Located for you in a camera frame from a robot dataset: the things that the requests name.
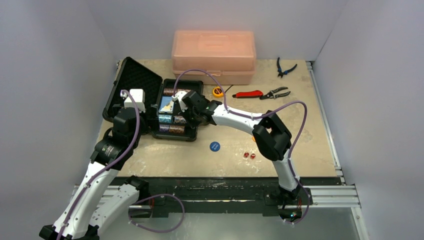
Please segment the brown black chip stack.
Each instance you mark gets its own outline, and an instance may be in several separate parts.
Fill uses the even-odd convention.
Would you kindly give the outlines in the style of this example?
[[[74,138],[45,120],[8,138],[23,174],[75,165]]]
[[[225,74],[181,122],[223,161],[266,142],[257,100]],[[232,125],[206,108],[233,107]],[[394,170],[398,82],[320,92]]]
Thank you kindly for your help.
[[[168,132],[171,134],[184,134],[185,133],[185,126],[183,125],[170,125],[168,128]]]

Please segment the blue tan chip stack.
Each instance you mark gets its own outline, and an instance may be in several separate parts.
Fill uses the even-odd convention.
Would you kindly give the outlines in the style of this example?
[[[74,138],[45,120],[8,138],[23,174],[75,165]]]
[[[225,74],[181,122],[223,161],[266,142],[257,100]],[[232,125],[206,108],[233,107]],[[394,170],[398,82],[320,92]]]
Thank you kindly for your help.
[[[173,122],[175,124],[186,124],[187,121],[185,120],[185,118],[183,116],[180,115],[176,115],[173,117]]]

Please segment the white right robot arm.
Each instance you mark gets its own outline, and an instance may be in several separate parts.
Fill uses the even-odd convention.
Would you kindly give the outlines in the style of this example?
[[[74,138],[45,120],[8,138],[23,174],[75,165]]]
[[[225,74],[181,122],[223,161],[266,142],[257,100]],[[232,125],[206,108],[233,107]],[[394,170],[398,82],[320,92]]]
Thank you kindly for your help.
[[[300,198],[302,186],[292,163],[292,153],[300,136],[292,138],[277,110],[241,111],[227,106],[225,101],[208,100],[194,90],[179,91],[172,96],[172,101],[179,105],[180,114],[192,128],[225,126],[251,135],[260,154],[273,163],[282,200],[292,204]]]

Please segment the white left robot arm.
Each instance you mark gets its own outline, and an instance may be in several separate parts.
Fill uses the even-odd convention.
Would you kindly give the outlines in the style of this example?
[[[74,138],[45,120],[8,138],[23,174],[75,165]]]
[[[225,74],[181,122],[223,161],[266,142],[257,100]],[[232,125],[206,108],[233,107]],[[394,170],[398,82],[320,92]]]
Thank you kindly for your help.
[[[131,176],[111,199],[99,205],[110,183],[134,154],[145,128],[144,104],[118,111],[113,126],[95,145],[84,178],[69,205],[52,225],[40,230],[42,239],[98,240],[130,204],[148,201],[149,184]]]

